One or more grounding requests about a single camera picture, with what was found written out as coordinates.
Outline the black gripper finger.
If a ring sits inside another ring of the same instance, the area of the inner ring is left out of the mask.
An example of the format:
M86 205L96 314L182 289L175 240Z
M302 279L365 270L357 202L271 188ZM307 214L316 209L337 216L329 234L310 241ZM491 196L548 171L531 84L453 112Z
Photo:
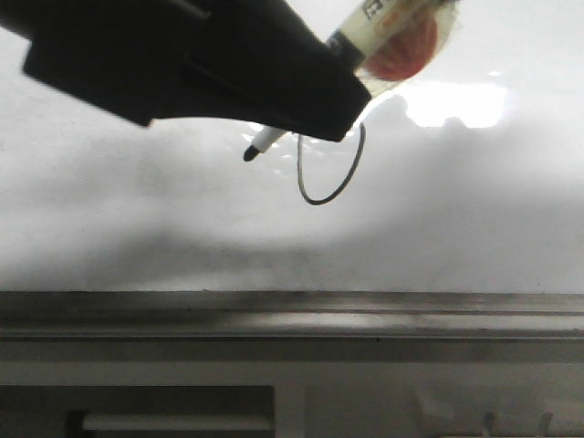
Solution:
M31 78L123 119L247 120L341 140L370 93L284 1L4 1Z

